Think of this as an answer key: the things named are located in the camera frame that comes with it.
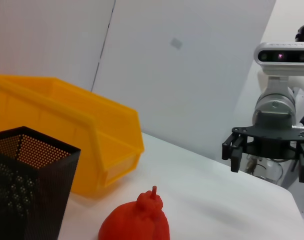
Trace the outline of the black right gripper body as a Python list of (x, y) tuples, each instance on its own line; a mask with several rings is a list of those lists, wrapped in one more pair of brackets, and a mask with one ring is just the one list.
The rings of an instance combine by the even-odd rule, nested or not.
[(293, 125), (285, 113), (260, 112), (255, 124), (234, 127), (232, 133), (244, 138), (243, 154), (275, 160), (298, 160), (304, 143), (304, 126)]

